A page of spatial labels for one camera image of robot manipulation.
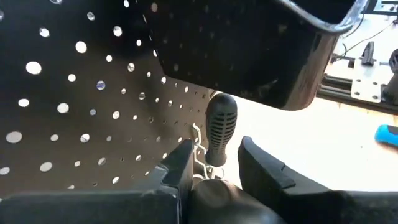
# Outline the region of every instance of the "black cable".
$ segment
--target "black cable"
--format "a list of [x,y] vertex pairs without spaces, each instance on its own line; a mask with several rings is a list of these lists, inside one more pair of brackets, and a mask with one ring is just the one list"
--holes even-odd
[[374,34],[373,36],[368,37],[368,38],[366,38],[366,39],[363,39],[363,40],[359,41],[358,43],[354,44],[354,45],[353,45],[352,47],[350,47],[349,49],[347,49],[347,46],[346,46],[345,44],[343,44],[345,51],[344,51],[344,53],[343,53],[342,55],[336,56],[336,61],[341,60],[343,57],[345,57],[345,56],[347,55],[347,52],[349,52],[350,50],[352,50],[353,48],[355,48],[356,46],[358,46],[358,45],[361,44],[362,42],[367,41],[367,40],[369,40],[369,39],[372,39],[373,37],[375,37],[375,36],[381,34],[382,32],[384,32],[384,31],[385,31],[388,27],[390,27],[391,25],[393,25],[393,22],[391,22],[388,26],[386,26],[384,29],[380,30],[378,33]]
[[349,37],[349,36],[351,36],[351,35],[353,35],[354,33],[355,33],[355,31],[357,31],[358,30],[358,28],[361,26],[361,24],[362,24],[362,22],[363,22],[363,19],[365,18],[365,13],[364,14],[362,14],[362,18],[361,18],[361,21],[359,22],[359,24],[358,24],[358,26],[357,27],[355,27],[355,30],[354,31],[352,31],[352,32],[350,32],[347,36],[345,36],[344,38],[347,38],[347,37]]

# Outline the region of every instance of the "black handle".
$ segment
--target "black handle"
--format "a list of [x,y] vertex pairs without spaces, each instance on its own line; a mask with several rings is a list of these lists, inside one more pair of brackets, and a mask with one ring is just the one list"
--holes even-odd
[[385,101],[392,105],[398,105],[398,49],[392,52],[388,61],[393,76],[387,86],[382,90],[382,97]]
[[226,162],[225,147],[235,131],[238,107],[234,98],[225,93],[215,95],[206,110],[206,135],[209,148],[206,162],[220,167]]

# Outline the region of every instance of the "black knob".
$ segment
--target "black knob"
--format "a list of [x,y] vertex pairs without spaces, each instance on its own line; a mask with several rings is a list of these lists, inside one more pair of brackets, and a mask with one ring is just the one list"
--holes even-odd
[[382,96],[388,103],[398,105],[398,49],[393,51],[388,63],[394,75],[383,89]]

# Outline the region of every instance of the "blue object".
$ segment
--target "blue object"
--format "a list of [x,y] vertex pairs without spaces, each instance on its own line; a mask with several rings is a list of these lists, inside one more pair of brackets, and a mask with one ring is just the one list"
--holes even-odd
[[377,129],[374,139],[398,147],[398,127],[383,124]]

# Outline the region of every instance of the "black storage bin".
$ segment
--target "black storage bin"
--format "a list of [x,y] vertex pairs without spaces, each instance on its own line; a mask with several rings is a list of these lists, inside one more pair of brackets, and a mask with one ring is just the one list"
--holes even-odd
[[283,110],[315,96],[366,0],[138,0],[164,73]]

